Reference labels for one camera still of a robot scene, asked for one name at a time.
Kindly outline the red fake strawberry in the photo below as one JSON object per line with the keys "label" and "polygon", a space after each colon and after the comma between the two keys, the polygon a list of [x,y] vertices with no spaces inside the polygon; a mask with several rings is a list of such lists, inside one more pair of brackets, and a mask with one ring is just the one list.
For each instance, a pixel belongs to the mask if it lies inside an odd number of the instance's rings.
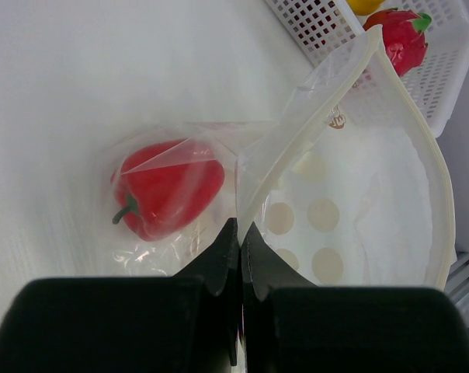
{"label": "red fake strawberry", "polygon": [[385,9],[369,16],[363,28],[381,25],[386,54],[399,77],[420,66],[428,50],[425,31],[432,17],[424,12]]}

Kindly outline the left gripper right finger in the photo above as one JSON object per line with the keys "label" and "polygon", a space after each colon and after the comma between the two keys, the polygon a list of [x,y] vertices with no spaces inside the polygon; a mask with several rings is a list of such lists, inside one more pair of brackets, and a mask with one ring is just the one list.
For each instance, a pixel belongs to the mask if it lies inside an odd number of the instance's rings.
{"label": "left gripper right finger", "polygon": [[469,372],[469,328],[432,288],[319,287],[252,226],[240,248],[250,372]]}

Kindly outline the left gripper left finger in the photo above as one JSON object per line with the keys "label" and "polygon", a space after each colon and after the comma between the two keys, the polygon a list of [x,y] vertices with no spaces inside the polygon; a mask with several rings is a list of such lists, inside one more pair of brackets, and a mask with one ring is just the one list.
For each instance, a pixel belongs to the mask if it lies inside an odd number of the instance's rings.
{"label": "left gripper left finger", "polygon": [[0,372],[229,372],[237,362],[237,223],[171,277],[28,283],[0,326]]}

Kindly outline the yellow fake bell pepper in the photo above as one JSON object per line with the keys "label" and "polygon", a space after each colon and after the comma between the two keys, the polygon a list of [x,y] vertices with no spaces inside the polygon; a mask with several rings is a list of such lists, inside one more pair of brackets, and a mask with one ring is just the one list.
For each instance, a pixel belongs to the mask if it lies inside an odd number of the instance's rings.
{"label": "yellow fake bell pepper", "polygon": [[384,0],[346,0],[346,3],[356,16],[369,16],[382,6]]}

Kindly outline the clear zip top bag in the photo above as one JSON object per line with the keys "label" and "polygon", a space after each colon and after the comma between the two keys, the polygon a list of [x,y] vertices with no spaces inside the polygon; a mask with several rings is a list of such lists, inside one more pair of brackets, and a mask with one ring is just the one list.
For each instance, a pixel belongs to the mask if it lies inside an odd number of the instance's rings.
{"label": "clear zip top bag", "polygon": [[[224,184],[185,228],[145,242],[121,221],[113,172],[135,151],[192,138],[208,143]],[[243,244],[266,244],[323,286],[443,289],[455,254],[450,175],[426,121],[371,28],[330,53],[296,87],[274,122],[150,125],[98,161],[97,271],[168,276],[210,246],[224,223]]]}

